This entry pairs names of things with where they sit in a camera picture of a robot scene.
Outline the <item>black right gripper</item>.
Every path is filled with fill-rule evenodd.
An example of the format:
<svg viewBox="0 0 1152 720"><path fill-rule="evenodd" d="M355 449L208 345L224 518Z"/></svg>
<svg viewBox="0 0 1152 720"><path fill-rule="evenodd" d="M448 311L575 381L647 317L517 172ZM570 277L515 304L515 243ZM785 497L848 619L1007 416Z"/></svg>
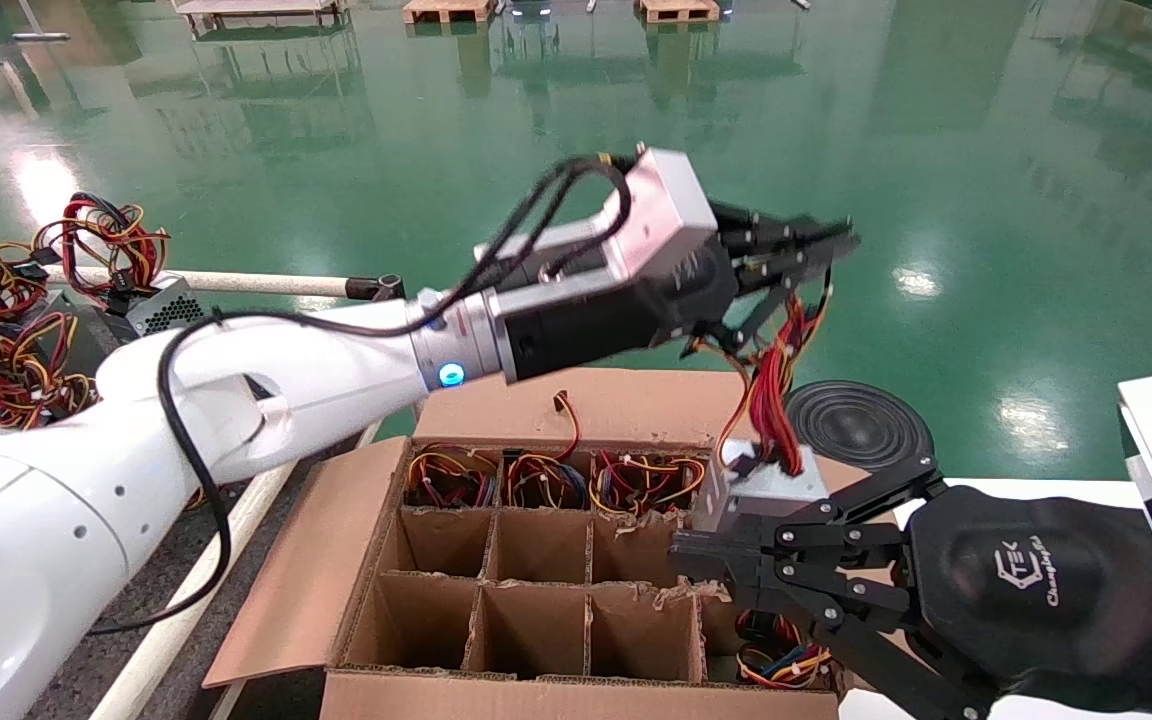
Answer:
<svg viewBox="0 0 1152 720"><path fill-rule="evenodd" d="M986 719L995 702L986 688L890 641L914 632L908 592L842 574L910 561L916 637L963 665L965 679L1071 708L1152 714L1146 515L1074 498L942 492L935 456L916 455L785 518L681 530L669 561L682 585L730 611L738 684L838 689L852 673L914 719ZM929 503L905 530L879 520L914 500Z"/></svg>

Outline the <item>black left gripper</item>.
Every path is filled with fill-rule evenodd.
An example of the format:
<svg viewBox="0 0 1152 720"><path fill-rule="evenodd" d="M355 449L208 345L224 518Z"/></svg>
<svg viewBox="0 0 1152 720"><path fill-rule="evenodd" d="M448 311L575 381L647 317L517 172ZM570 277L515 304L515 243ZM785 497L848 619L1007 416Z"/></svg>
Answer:
<svg viewBox="0 0 1152 720"><path fill-rule="evenodd" d="M736 357L809 273L823 273L861 245L849 219L772 217L728 202L717 202L714 218L719 241L710 238L662 278L507 316L497 329L506 382L685 336L682 357L704 346Z"/></svg>

